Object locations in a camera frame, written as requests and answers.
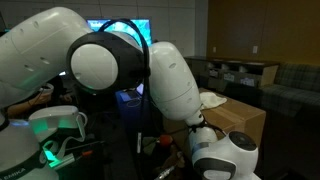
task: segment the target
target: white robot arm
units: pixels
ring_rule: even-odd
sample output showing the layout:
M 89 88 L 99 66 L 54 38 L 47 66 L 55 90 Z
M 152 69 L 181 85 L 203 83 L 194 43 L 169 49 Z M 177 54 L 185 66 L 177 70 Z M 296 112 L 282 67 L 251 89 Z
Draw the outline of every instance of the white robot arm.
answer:
M 195 170 L 207 179 L 240 180 L 252 176 L 257 147 L 242 133 L 230 133 L 218 140 L 212 128 L 202 126 L 206 122 L 200 112 L 198 87 L 173 44 L 155 43 L 147 49 L 148 54 L 126 34 L 92 32 L 75 12 L 53 8 L 13 28 L 0 38 L 0 47 L 0 108 L 27 98 L 67 67 L 79 85 L 91 93 L 133 87 L 137 79 L 151 74 L 150 94 L 163 115 L 198 126 L 189 137 Z M 144 59 L 148 55 L 146 67 Z M 5 147 L 0 149 L 0 179 L 5 175 L 23 180 L 34 176 L 57 179 L 48 166 L 20 177 L 26 170 L 19 169 L 19 163 L 40 147 L 27 126 L 22 123 L 19 127 L 26 132 L 17 131 L 0 116 L 0 141 Z M 6 141 L 8 137 L 15 137 L 15 142 Z

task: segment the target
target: floor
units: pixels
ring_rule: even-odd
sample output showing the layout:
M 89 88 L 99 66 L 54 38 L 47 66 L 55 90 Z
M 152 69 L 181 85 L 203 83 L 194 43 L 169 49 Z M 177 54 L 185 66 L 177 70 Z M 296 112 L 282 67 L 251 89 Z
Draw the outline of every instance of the floor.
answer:
M 260 175 L 267 180 L 281 179 L 288 171 L 297 180 L 320 179 L 319 116 L 310 113 L 290 118 L 267 112 L 263 137 Z

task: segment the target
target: cabinet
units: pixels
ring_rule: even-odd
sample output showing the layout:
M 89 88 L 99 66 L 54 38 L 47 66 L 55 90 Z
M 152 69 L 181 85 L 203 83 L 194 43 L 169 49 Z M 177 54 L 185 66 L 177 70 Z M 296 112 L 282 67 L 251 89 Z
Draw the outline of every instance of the cabinet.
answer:
M 223 92 L 228 83 L 261 88 L 271 85 L 279 66 L 273 61 L 185 57 L 198 85 Z

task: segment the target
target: hand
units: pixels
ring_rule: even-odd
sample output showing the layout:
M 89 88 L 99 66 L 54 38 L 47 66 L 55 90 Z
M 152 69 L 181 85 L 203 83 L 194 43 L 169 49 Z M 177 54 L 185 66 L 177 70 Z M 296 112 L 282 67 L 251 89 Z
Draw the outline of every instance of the hand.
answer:
M 51 100 L 51 93 L 40 93 L 33 99 L 29 100 L 30 105 L 45 104 Z
M 72 102 L 72 97 L 70 96 L 70 94 L 65 94 L 65 95 L 61 96 L 61 99 L 65 102 L 68 102 L 68 103 Z

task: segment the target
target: cushion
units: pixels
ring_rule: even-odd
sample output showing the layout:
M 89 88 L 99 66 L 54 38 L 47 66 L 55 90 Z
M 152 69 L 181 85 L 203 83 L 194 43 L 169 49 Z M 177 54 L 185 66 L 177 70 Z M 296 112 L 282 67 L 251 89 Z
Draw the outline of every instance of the cushion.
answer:
M 320 67 L 302 64 L 281 64 L 275 84 L 320 92 Z
M 263 108 L 290 117 L 294 117 L 306 104 L 320 108 L 320 93 L 276 84 L 264 87 L 262 91 L 261 105 Z

